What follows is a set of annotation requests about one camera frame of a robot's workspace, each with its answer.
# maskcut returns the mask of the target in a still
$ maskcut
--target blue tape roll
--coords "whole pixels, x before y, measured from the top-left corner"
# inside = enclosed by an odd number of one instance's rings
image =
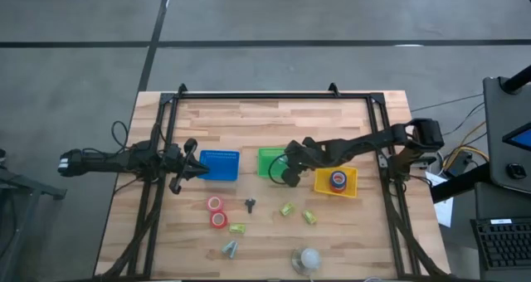
[[[337,190],[345,189],[347,186],[347,175],[343,171],[334,171],[330,175],[330,186]]]

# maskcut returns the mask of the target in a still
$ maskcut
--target keyboard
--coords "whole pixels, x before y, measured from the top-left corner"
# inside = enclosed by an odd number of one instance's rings
[[[531,217],[471,223],[487,270],[531,269]]]

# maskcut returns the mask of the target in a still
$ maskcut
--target white ball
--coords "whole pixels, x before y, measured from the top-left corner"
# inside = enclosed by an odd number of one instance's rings
[[[307,269],[317,270],[321,265],[321,256],[316,249],[304,249],[300,254],[300,261]]]

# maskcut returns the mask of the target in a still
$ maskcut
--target white paper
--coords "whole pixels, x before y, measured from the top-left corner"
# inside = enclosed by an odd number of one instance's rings
[[[498,220],[490,220],[490,224],[492,225],[498,225],[498,224],[513,224],[511,219],[498,219]]]
[[[426,178],[433,183],[433,186],[436,186],[440,183],[446,181],[446,179],[439,177],[435,174],[429,173],[426,171]],[[450,198],[443,202],[439,202],[435,205],[435,213],[437,214],[437,221],[439,224],[444,225],[448,228],[451,226],[451,211],[454,208],[454,198]]]

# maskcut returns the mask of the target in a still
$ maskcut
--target wooden table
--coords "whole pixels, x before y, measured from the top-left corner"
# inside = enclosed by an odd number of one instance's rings
[[[404,91],[384,93],[391,124],[411,119]],[[129,144],[149,139],[159,96],[159,92],[139,94]],[[202,149],[238,150],[239,178],[236,182],[183,181],[177,196],[164,190],[152,278],[304,279],[290,264],[291,252],[301,246],[313,247],[322,255],[321,268],[313,279],[395,277],[374,153],[359,155],[347,164],[358,169],[356,199],[313,192],[312,172],[305,173],[295,188],[256,175],[258,148],[282,147],[292,139],[301,142],[305,136],[353,139],[369,133],[363,100],[180,100],[174,142],[182,145],[195,138],[199,143],[196,157]],[[120,175],[117,187],[131,178]],[[109,269],[133,237],[141,185],[133,184],[114,197],[96,274]],[[245,235],[210,227],[205,204],[211,195],[223,198],[229,222],[246,224]],[[249,197],[256,199],[252,214],[244,205]],[[293,202],[296,211],[283,217],[279,209],[286,202]],[[449,272],[430,191],[424,182],[407,183],[407,204],[415,237],[438,266]],[[308,225],[301,216],[306,208],[317,216],[316,225]],[[239,243],[234,260],[220,252],[230,240]],[[139,254],[141,266],[145,247],[143,244]],[[407,264],[407,250],[402,250],[402,255]]]

